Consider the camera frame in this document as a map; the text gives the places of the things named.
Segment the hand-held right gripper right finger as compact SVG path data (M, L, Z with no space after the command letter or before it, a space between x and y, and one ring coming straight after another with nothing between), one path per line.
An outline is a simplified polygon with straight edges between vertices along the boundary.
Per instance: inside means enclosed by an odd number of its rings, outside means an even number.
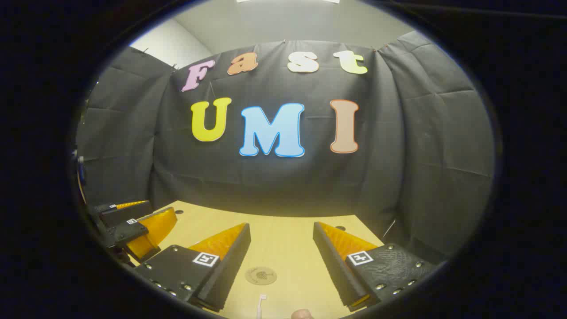
M314 223L313 240L349 311L395 299L436 268L403 246L377 246L323 222Z

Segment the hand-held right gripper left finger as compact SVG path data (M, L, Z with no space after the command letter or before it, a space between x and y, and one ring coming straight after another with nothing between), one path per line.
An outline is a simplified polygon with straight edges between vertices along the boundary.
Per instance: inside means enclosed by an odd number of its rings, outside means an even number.
M183 302L219 312L250 242L250 226L241 223L189 248L170 245L134 270Z

